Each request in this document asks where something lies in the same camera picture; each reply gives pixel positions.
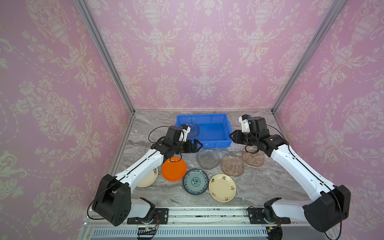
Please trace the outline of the clear glass plate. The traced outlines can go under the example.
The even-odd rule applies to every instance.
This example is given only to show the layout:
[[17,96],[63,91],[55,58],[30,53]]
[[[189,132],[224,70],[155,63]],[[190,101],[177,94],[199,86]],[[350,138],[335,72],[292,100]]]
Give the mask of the clear glass plate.
[[190,131],[188,133],[188,138],[194,139],[194,138],[198,137],[198,135],[200,134],[200,127],[199,127],[198,124],[196,124],[196,123],[185,123],[185,125],[190,128]]

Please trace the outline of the pink glass plate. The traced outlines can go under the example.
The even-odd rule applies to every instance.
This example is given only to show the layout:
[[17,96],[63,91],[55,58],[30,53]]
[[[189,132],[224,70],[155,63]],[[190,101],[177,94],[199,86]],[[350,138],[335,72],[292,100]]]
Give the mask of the pink glass plate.
[[261,167],[265,163],[265,153],[256,146],[245,146],[242,150],[243,161],[253,167]]

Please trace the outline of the cream plate with calligraphy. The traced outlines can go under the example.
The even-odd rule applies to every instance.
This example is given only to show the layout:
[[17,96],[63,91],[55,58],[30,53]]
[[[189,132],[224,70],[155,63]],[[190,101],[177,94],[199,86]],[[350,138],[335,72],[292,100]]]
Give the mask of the cream plate with calligraphy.
[[236,195],[235,181],[225,174],[214,175],[209,182],[209,192],[218,202],[230,202]]

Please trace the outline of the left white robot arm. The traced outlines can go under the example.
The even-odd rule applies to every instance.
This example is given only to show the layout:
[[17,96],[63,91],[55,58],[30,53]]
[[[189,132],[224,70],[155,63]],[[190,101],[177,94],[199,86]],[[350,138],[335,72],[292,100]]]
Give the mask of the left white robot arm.
[[131,194],[148,174],[174,155],[197,153],[203,148],[199,140],[188,139],[190,131],[187,125],[170,126],[166,135],[153,142],[132,166],[114,176],[105,175],[87,210],[99,214],[99,220],[106,220],[115,227],[126,219],[151,221],[155,205],[145,198],[133,199]]

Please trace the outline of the blue plastic bin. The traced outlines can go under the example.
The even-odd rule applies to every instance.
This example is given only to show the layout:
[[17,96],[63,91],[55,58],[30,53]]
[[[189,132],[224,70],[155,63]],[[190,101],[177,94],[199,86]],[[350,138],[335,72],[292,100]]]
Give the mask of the blue plastic bin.
[[178,115],[176,126],[185,123],[196,123],[200,127],[200,134],[194,138],[199,140],[204,149],[222,149],[231,146],[232,133],[231,123],[226,114],[201,114],[201,115]]

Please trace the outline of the brown glass plate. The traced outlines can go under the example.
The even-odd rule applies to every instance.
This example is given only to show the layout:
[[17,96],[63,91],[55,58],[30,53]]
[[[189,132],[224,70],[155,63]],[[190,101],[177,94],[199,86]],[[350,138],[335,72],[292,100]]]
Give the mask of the brown glass plate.
[[239,155],[228,153],[221,159],[221,169],[228,176],[239,177],[245,171],[244,161]]

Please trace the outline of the orange round plate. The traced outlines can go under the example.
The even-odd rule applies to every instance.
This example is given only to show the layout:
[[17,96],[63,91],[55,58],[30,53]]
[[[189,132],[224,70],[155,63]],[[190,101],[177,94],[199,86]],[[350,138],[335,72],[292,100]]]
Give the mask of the orange round plate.
[[187,172],[187,165],[184,160],[172,157],[162,165],[162,176],[169,182],[181,180]]

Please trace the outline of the teal patterned round plate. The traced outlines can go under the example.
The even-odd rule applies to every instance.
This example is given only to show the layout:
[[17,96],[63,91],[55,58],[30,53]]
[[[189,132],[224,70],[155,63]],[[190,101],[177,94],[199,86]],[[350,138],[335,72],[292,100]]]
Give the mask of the teal patterned round plate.
[[183,178],[183,188],[191,195],[201,195],[208,188],[208,175],[200,169],[192,169],[186,172]]

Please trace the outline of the cream plate black brushstroke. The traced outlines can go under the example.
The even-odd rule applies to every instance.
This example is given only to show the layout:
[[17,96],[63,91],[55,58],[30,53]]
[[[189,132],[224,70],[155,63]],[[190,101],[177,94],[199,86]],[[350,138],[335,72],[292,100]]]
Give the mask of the cream plate black brushstroke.
[[146,188],[152,185],[158,178],[158,168],[153,169],[138,185],[139,188]]

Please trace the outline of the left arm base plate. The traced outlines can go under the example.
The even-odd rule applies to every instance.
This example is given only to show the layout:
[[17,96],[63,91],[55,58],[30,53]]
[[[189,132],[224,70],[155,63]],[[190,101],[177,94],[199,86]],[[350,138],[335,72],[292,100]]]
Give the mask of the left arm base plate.
[[154,208],[144,218],[128,218],[128,225],[167,225],[169,218],[168,208]]

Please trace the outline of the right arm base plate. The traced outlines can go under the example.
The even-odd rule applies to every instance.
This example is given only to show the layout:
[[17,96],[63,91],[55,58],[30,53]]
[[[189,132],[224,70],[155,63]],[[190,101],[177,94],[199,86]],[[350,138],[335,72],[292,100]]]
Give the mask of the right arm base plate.
[[263,208],[248,207],[246,216],[249,218],[250,224],[270,224],[270,225],[288,225],[291,223],[289,218],[273,218],[268,217]]

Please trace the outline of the aluminium front rail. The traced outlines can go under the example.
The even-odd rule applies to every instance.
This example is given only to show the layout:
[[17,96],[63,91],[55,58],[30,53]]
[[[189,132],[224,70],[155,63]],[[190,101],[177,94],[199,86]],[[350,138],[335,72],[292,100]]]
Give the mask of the aluminium front rail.
[[309,223],[290,219],[288,225],[250,224],[248,207],[161,207],[168,208],[167,225],[128,225],[114,227],[105,220],[87,219],[79,240],[340,240],[340,230],[325,233]]

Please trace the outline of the right aluminium corner post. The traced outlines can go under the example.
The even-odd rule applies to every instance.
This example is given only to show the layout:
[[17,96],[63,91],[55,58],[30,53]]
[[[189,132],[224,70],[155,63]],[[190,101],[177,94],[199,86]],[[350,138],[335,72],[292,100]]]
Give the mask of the right aluminium corner post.
[[340,1],[333,1],[329,10],[327,11],[324,19],[322,20],[321,24],[319,25],[318,29],[316,30],[313,38],[311,39],[308,47],[304,51],[301,59],[297,63],[291,77],[287,81],[285,87],[283,88],[281,94],[279,95],[274,107],[271,109],[271,112],[274,116],[278,113],[279,109],[282,107],[285,99],[289,95],[290,91],[292,90],[293,86],[295,85],[296,81],[299,79],[300,74],[305,69],[306,65],[312,58],[313,54],[315,53],[316,49],[319,47],[320,43],[326,36],[328,30],[331,28],[331,25],[339,15],[340,11],[346,4],[346,0],[340,0]]

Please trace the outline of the aluminium corner post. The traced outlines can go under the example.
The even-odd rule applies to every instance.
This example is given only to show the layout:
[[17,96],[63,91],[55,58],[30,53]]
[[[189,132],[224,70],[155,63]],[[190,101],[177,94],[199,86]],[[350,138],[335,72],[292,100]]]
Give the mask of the aluminium corner post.
[[289,95],[290,91],[292,90],[293,86],[295,85],[296,81],[299,79],[300,74],[305,69],[306,65],[312,58],[313,54],[315,53],[316,49],[319,47],[320,43],[326,36],[328,30],[331,28],[331,25],[339,15],[340,11],[346,4],[346,0],[340,0],[340,1],[333,1],[329,10],[327,11],[324,19],[322,20],[321,24],[319,25],[318,29],[316,30],[313,38],[311,39],[308,47],[304,51],[301,59],[297,63],[291,77],[287,81],[285,87],[283,88],[281,94],[279,95],[274,107],[271,109],[271,112],[274,116],[278,113],[279,109],[282,107],[285,99]]
[[102,38],[102,34],[101,34],[99,28],[97,27],[97,24],[96,24],[96,22],[92,16],[92,13],[90,12],[90,10],[88,8],[86,1],[74,0],[74,2],[77,5],[78,10],[85,21],[85,24],[86,24],[94,42],[95,42],[97,49],[99,50],[99,52],[103,58],[104,63],[106,64],[106,68],[108,69],[108,71],[111,74],[112,80],[114,81],[114,83],[116,84],[116,86],[118,88],[118,91],[119,91],[119,93],[123,99],[123,102],[125,103],[129,113],[131,115],[134,115],[135,110],[134,110],[133,104],[132,104],[132,102],[128,96],[128,93],[125,89],[125,86],[124,86],[124,84],[123,84],[123,82],[119,76],[119,73],[115,67],[115,64],[113,63],[112,57],[111,57],[111,55],[107,49],[107,46],[106,46],[106,44]]

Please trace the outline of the left aluminium corner post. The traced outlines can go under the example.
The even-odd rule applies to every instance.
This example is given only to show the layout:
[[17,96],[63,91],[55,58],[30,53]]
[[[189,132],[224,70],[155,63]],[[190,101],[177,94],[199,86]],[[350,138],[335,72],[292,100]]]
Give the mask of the left aluminium corner post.
[[123,84],[123,82],[119,76],[119,73],[115,67],[115,64],[113,63],[112,57],[111,57],[111,55],[107,49],[107,46],[106,46],[106,44],[102,38],[102,34],[101,34],[99,28],[97,27],[97,24],[96,24],[96,22],[92,16],[92,13],[90,12],[90,10],[88,8],[86,1],[74,0],[74,2],[77,5],[78,10],[85,21],[85,24],[86,24],[94,42],[95,42],[97,49],[99,50],[99,52],[103,58],[104,63],[106,64],[106,68],[108,69],[108,71],[111,74],[112,80],[114,81],[114,83],[116,84],[116,86],[118,88],[118,91],[119,91],[119,93],[123,99],[123,102],[125,103],[129,113],[131,115],[134,115],[135,110],[134,110],[133,104],[132,104],[132,102],[128,96],[128,93],[125,89],[125,86],[124,86],[124,84]]

